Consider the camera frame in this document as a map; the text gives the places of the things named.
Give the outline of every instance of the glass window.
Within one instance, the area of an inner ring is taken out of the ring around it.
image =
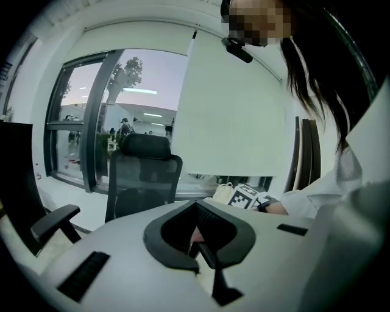
[[[187,57],[128,49],[107,84],[97,122],[96,180],[108,185],[110,156],[128,133],[172,139]]]
[[[57,172],[82,180],[81,131],[57,130]]]
[[[74,69],[66,69],[64,77],[69,76],[62,92],[58,120],[80,121],[84,118],[85,107],[92,84],[102,63],[80,66]]]

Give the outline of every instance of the white shirt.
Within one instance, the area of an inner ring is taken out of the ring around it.
[[[290,191],[280,199],[290,216],[315,218],[324,204],[335,204],[343,195],[361,186],[361,166],[347,147],[336,154],[335,167],[302,191]]]

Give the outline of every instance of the mesh chair back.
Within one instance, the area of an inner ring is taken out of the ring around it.
[[[176,155],[159,160],[114,151],[105,221],[174,202],[181,170]]]

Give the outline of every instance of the tree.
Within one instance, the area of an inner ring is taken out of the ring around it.
[[[66,96],[69,94],[69,92],[71,91],[71,82],[68,81],[68,83],[66,84],[66,89],[65,89],[65,92],[63,93],[63,96],[62,98],[66,98]]]
[[[126,62],[125,67],[118,63],[115,65],[114,72],[108,83],[108,104],[115,104],[116,98],[123,88],[134,88],[142,82],[143,63],[138,57],[133,57]]]

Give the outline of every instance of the long dark hair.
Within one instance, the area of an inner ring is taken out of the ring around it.
[[[300,5],[301,1],[283,2],[290,7],[297,21],[292,39],[285,38],[281,42],[288,67],[288,86],[304,109],[324,122],[324,107],[328,108],[338,131],[338,149],[343,150],[347,146],[349,130],[370,105],[362,74],[347,46],[328,23],[308,12],[307,7]],[[337,16],[334,5],[328,5],[326,9]],[[308,86],[318,105],[309,95]]]

